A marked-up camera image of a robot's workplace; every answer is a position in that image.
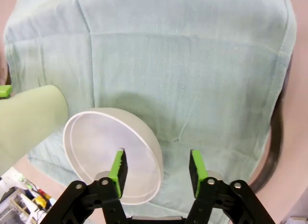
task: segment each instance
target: light green cup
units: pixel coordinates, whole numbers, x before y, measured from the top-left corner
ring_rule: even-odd
[[[0,100],[0,175],[68,120],[63,94],[52,85]]]

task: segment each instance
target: green object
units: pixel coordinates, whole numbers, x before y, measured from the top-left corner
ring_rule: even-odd
[[[200,191],[200,183],[208,177],[207,171],[205,169],[202,155],[199,150],[192,150],[192,158],[194,160],[194,164],[197,169],[197,176],[198,176],[198,182],[197,182],[197,190],[195,196],[198,197],[199,191]]]
[[[11,85],[1,85],[0,86],[0,98],[8,98],[12,93]]]
[[[119,150],[116,153],[115,160],[112,164],[111,171],[108,174],[108,177],[113,180],[113,182],[116,185],[116,191],[118,194],[118,197],[122,197],[121,188],[120,188],[120,181],[119,181],[119,171],[122,164],[122,156],[123,156],[124,150]]]

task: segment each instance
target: silver screw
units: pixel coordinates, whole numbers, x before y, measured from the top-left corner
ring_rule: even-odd
[[[208,184],[215,184],[215,181],[214,181],[213,179],[208,179],[208,180],[207,180],[207,183],[208,183]]]
[[[237,189],[240,189],[242,186],[241,186],[240,183],[237,182],[237,183],[234,184],[234,187],[237,188]]]
[[[108,180],[102,180],[102,185],[108,184]]]

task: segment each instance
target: cloth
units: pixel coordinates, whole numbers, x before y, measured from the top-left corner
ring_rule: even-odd
[[[187,216],[190,149],[227,183],[254,171],[295,33],[290,0],[18,0],[4,39],[15,92],[52,84],[70,115],[116,107],[154,131],[164,179],[127,215]],[[29,159],[68,185],[78,177],[62,131]],[[210,223],[227,221],[212,212]]]

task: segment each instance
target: pink surface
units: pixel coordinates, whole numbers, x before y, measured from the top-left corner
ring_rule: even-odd
[[[297,41],[294,49],[290,79],[283,105],[284,143],[281,160],[268,184],[258,197],[273,217],[280,222],[301,197],[308,185],[308,19],[305,16],[308,0],[291,0],[297,18]],[[11,13],[16,0],[0,0],[0,32]],[[3,64],[3,43],[0,41],[0,63]],[[6,77],[0,68],[1,77]],[[16,168],[29,180],[58,198],[64,190],[51,178],[34,168],[26,158]],[[102,213],[95,213],[94,220],[102,220]]]

